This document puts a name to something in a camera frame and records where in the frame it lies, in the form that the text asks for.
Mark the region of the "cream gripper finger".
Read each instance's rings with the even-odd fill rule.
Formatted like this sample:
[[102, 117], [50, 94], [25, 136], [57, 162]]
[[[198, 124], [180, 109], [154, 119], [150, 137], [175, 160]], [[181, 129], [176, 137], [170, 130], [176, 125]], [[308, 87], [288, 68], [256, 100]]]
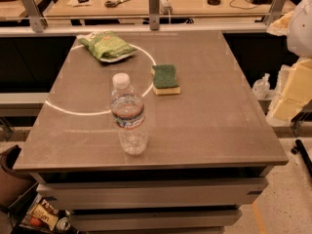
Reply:
[[300, 58], [292, 67], [283, 65], [268, 117], [290, 122], [312, 99], [312, 59]]
[[286, 35], [288, 33], [288, 28], [292, 16], [293, 11], [290, 11], [285, 15], [283, 15], [282, 17], [280, 17], [279, 19], [275, 20], [267, 27], [267, 32], [275, 36]]

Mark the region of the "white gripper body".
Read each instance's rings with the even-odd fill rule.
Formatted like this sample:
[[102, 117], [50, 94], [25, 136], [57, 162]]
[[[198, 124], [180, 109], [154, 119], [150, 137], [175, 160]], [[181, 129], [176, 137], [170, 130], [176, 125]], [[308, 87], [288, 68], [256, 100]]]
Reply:
[[288, 49], [299, 57], [312, 57], [312, 0], [301, 0], [289, 22]]

